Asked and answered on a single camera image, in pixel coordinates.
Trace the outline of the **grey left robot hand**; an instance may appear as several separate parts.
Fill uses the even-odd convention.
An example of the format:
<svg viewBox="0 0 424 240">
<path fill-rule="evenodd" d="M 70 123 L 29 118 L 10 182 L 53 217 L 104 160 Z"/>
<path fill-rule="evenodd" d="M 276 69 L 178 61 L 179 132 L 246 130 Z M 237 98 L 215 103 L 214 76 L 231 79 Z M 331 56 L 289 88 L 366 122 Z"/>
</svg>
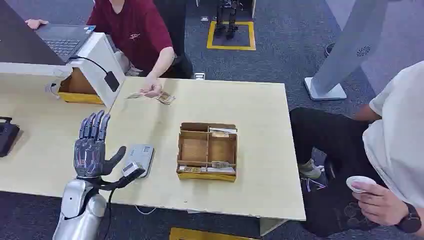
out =
<svg viewBox="0 0 424 240">
<path fill-rule="evenodd" d="M 73 151 L 73 166 L 79 178 L 107 176 L 125 156 L 127 148 L 121 146 L 110 159 L 105 157 L 110 117 L 109 113 L 100 110 L 91 113 L 81 122 Z"/>
</svg>

